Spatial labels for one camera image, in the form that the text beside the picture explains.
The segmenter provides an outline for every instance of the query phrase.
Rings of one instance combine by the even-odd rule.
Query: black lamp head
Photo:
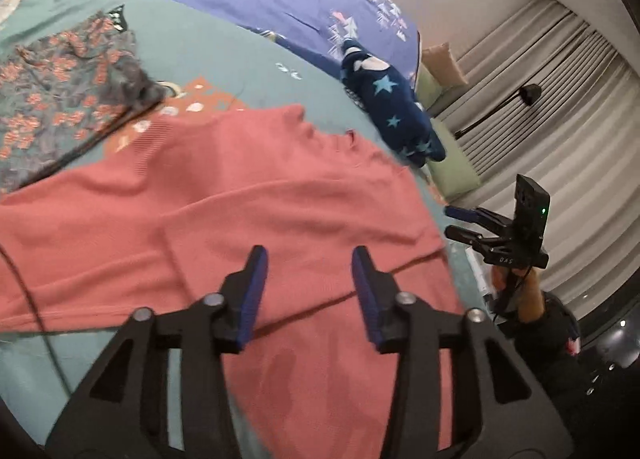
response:
[[[533,105],[542,95],[542,87],[538,84],[529,84],[518,89],[520,98],[527,106]]]

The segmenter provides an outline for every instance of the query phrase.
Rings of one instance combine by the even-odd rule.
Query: floral garment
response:
[[[0,196],[53,173],[159,103],[135,36],[100,12],[0,62]]]

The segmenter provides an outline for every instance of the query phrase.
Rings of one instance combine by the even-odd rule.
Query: screw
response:
[[[402,291],[396,295],[396,302],[398,302],[400,305],[415,304],[416,300],[417,298],[415,298],[415,295],[413,293],[406,293]]]
[[[484,314],[482,309],[470,309],[466,315],[469,317],[469,320],[477,324],[484,322],[486,318],[486,314]]]
[[[140,309],[136,309],[133,313],[133,320],[136,322],[146,322],[151,318],[152,314],[151,309],[148,307],[141,307]]]
[[[220,295],[220,293],[209,293],[202,299],[202,301],[204,302],[204,305],[215,307],[217,305],[222,305],[225,302],[225,297]]]

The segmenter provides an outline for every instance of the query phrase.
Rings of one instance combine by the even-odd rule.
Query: black sleeve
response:
[[[569,427],[572,413],[590,386],[588,374],[567,350],[571,329],[562,308],[547,301],[542,318],[519,324],[515,333],[516,350]]]

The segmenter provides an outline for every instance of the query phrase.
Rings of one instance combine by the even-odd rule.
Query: striped curtain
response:
[[[555,0],[533,0],[459,63],[468,86],[430,110],[453,132],[525,83],[543,89],[460,139],[482,186],[456,204],[511,217],[516,174],[540,183],[551,195],[542,285],[582,317],[640,264],[640,78]]]

